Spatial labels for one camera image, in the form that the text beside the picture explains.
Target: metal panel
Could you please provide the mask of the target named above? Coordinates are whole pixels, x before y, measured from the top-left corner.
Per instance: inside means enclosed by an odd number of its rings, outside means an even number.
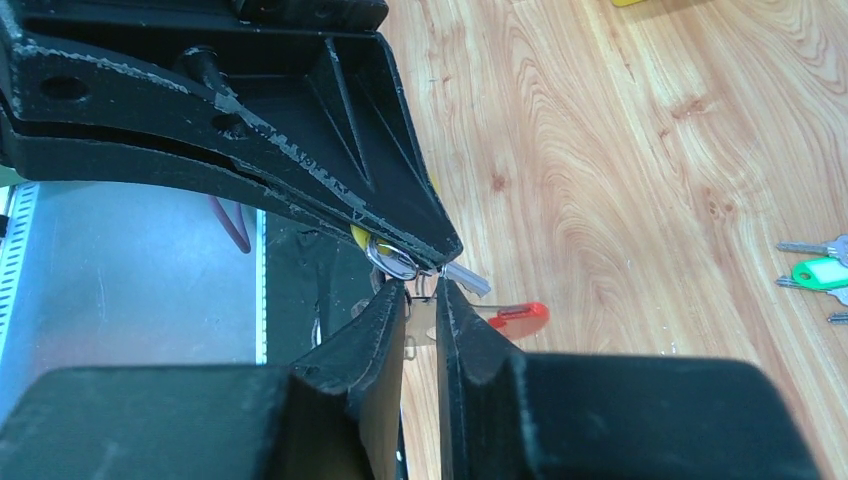
[[[59,367],[261,358],[263,262],[238,250],[204,195],[67,182],[24,185],[14,202],[0,260],[0,282],[15,279],[8,302],[0,294],[0,420]],[[254,230],[255,211],[245,217]]]

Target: wood grain surface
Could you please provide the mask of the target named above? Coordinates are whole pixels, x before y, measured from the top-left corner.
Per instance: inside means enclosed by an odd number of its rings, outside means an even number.
[[[431,173],[528,350],[744,359],[848,478],[848,327],[774,280],[848,233],[844,0],[394,0],[382,28]],[[412,479],[438,478],[434,352],[408,362]]]

